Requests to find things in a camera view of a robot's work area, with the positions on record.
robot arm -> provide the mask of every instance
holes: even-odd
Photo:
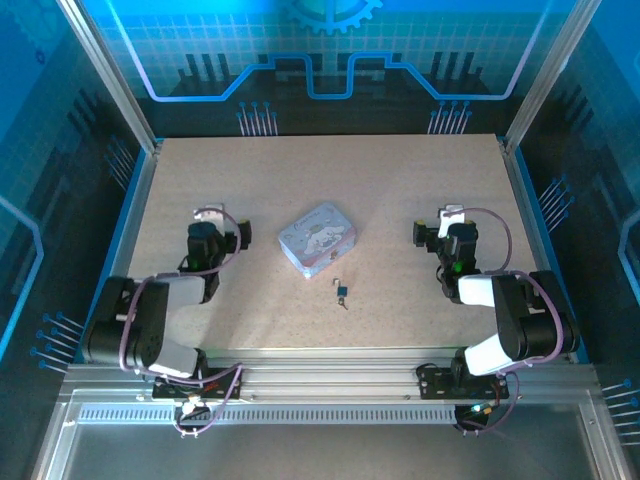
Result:
[[[251,224],[239,223],[241,250],[251,242]],[[180,345],[165,335],[167,320],[180,308],[208,302],[220,280],[218,272],[198,275],[219,267],[225,256],[236,250],[238,239],[224,235],[213,223],[203,221],[189,226],[187,255],[179,271],[193,275],[158,278],[149,282],[138,301],[135,321],[127,340],[126,364],[159,376],[200,378],[207,369],[206,358],[198,349]],[[105,282],[82,342],[82,354],[89,363],[117,365],[124,319],[139,282],[131,278],[110,277]]]
[[[462,205],[438,211],[440,225],[417,221],[413,242],[436,253],[440,266],[436,278],[445,297],[454,303],[495,308],[498,333],[478,345],[461,349],[452,361],[454,384],[462,388],[470,377],[495,375],[533,357],[546,357],[557,342],[557,328],[546,303],[531,284],[515,275],[481,274],[476,268],[478,231],[465,221]],[[579,332],[555,275],[535,272],[531,277],[547,292],[560,315],[564,334],[561,353],[577,350]]]
[[[580,345],[580,334],[555,275],[540,271],[530,276],[547,292],[558,310],[564,337],[560,353],[575,352]],[[464,350],[471,375],[495,374],[518,362],[547,357],[553,352],[558,340],[557,328],[549,308],[530,283],[515,275],[462,280],[461,298],[493,300],[493,305],[489,301],[470,304],[493,306],[498,328],[497,334]]]

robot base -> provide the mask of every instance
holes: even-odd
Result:
[[[509,398],[506,383],[500,385],[494,375],[466,376],[457,382],[450,368],[431,365],[418,367],[416,373],[422,400],[495,400],[498,395],[501,400]]]

blue wall panel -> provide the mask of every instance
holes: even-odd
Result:
[[[86,2],[161,136],[504,133],[573,5],[512,3]]]
[[[0,478],[29,478],[140,149],[52,1],[0,0]]]

gear logo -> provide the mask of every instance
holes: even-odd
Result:
[[[336,30],[347,33],[348,27],[360,28],[360,21],[371,19],[372,10],[379,7],[381,0],[288,0],[284,9],[289,20],[296,20],[300,28],[333,35]]]
[[[37,48],[54,41],[58,34],[60,10],[55,0],[0,0],[0,13],[6,11]]]

wire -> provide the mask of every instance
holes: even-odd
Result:
[[[218,419],[220,418],[220,416],[224,412],[224,409],[227,406],[227,402],[229,402],[229,398],[231,398],[231,394],[233,393],[233,389],[234,389],[234,387],[236,385],[236,382],[240,378],[240,373],[241,372],[242,372],[242,364],[238,364],[238,367],[237,367],[237,370],[236,370],[236,374],[234,375],[233,380],[231,381],[231,385],[229,385],[229,390],[227,390],[227,393],[224,396],[224,399],[222,400],[222,403],[218,406],[218,408],[216,408],[216,413],[215,414],[213,414],[213,412],[212,412],[211,418],[209,419],[209,421],[204,426],[202,426],[200,428],[194,428],[191,431],[186,430],[182,425],[180,425],[180,422],[186,419],[186,415],[185,415],[185,416],[181,417],[181,419],[179,419],[176,422],[174,422],[173,426],[175,427],[175,429],[178,432],[180,432],[182,434],[182,436],[189,435],[189,436],[197,437],[199,434],[204,433],[207,430],[209,430],[211,427],[213,427],[213,425],[218,421]]]
[[[130,367],[129,365],[127,365],[127,360],[126,360],[126,352],[127,352],[127,342],[129,341],[129,334],[131,332],[131,325],[133,323],[133,319],[135,316],[135,312],[136,312],[136,307],[138,305],[138,301],[140,300],[140,296],[142,295],[142,291],[144,290],[144,288],[149,284],[149,282],[153,281],[153,280],[159,280],[159,279],[164,279],[164,278],[174,278],[174,277],[200,277],[200,276],[205,276],[205,275],[211,275],[213,273],[218,273],[220,270],[222,270],[223,268],[227,267],[233,260],[235,260],[235,258],[238,256],[238,253],[240,253],[240,247],[242,245],[242,237],[241,237],[241,233],[240,233],[240,226],[238,225],[238,222],[236,222],[236,220],[229,215],[227,212],[225,212],[224,210],[221,210],[219,208],[215,208],[215,207],[206,207],[206,208],[201,208],[198,209],[194,212],[194,215],[199,215],[205,212],[214,212],[214,213],[219,213],[221,214],[223,217],[225,217],[227,220],[229,220],[229,222],[231,223],[232,227],[233,227],[233,233],[236,236],[236,248],[233,252],[233,254],[231,255],[231,257],[229,257],[225,262],[223,262],[222,264],[220,264],[219,266],[217,266],[216,268],[212,268],[210,270],[205,270],[202,272],[197,272],[197,273],[193,273],[193,272],[184,272],[184,273],[180,273],[180,272],[167,272],[167,273],[160,273],[158,275],[152,275],[150,277],[145,278],[140,285],[138,285],[138,288],[136,288],[135,293],[133,294],[133,298],[131,299],[131,303],[129,304],[129,310],[127,311],[127,318],[124,321],[124,326],[122,328],[122,337],[120,338],[120,347],[118,350],[118,363],[120,364],[120,369],[125,371],[125,372],[130,372],[133,370],[137,370],[140,373],[146,374],[146,375],[153,375],[153,376],[158,376],[157,372],[152,372],[150,370],[147,370],[146,368],[133,368]],[[236,369],[241,368],[241,364],[237,363],[235,365],[233,365],[230,368],[227,368],[226,370],[223,370],[220,373],[217,373],[215,375],[212,375],[210,377],[205,377],[205,378],[199,378],[199,379],[189,379],[189,378],[180,378],[180,377],[176,377],[173,375],[164,375],[164,378],[167,378],[169,380],[172,380],[174,383],[181,383],[181,384],[185,384],[185,385],[201,385],[204,383],[209,383],[209,382],[214,382],[222,377],[224,377],[225,375],[228,375],[229,373],[233,372]]]
[[[493,218],[497,219],[502,224],[502,227],[504,228],[504,231],[507,234],[507,258],[505,259],[504,263],[499,269],[487,270],[484,273],[486,273],[487,275],[495,275],[497,273],[504,272],[504,270],[509,266],[509,262],[511,261],[511,254],[513,252],[513,238],[511,237],[511,229],[509,229],[509,225],[507,225],[507,222],[505,222],[500,215],[498,215],[493,210],[489,210],[488,208],[481,208],[481,207],[463,208],[462,210],[456,210],[454,212],[444,212],[443,215],[445,217],[451,217],[459,213],[467,213],[467,212],[486,213],[487,215],[491,215]]]
[[[524,278],[527,282],[529,282],[533,286],[534,290],[536,290],[538,292],[538,295],[540,295],[544,300],[544,303],[547,305],[547,309],[549,310],[549,313],[551,313],[551,317],[553,318],[553,323],[556,327],[556,346],[554,347],[553,351],[546,357],[533,357],[533,358],[526,359],[522,362],[518,362],[514,365],[511,365],[510,367],[507,367],[506,370],[500,371],[500,373],[513,372],[514,370],[517,370],[518,368],[522,368],[525,365],[532,366],[533,364],[536,364],[536,363],[550,362],[551,360],[555,359],[558,355],[560,355],[560,352],[562,351],[562,346],[564,344],[564,330],[562,329],[562,320],[560,319],[560,313],[558,312],[558,309],[556,308],[556,306],[553,304],[553,301],[551,300],[551,297],[549,296],[549,294],[544,290],[544,288],[542,288],[542,286],[537,281],[535,281],[526,273],[521,272],[520,270],[512,270],[508,273]]]
[[[518,374],[516,372],[508,372],[507,375],[513,375],[516,385],[515,385],[515,392],[513,395],[513,401],[511,402],[511,404],[509,404],[509,407],[507,408],[507,411],[504,413],[504,415],[500,417],[498,421],[494,422],[488,427],[485,427],[484,425],[477,422],[473,422],[471,420],[462,420],[462,423],[466,423],[467,425],[471,425],[476,428],[478,428],[479,426],[481,428],[481,430],[475,431],[476,435],[494,431],[496,428],[498,428],[507,420],[509,415],[511,415],[511,412],[513,412],[513,409],[516,408],[516,403],[518,402],[518,397],[520,396],[520,378],[518,377]]]

